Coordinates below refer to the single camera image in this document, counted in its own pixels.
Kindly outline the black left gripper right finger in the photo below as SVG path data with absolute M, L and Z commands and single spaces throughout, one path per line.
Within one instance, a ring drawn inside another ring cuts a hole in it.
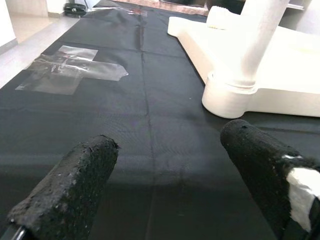
M 278 240 L 320 238 L 320 162 L 245 120 L 228 122 L 221 144 Z

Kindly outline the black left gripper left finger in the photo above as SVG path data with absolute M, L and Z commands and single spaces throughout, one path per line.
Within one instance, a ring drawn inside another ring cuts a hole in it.
M 9 211 L 7 239 L 88 239 L 118 153 L 105 135 L 78 143 Z

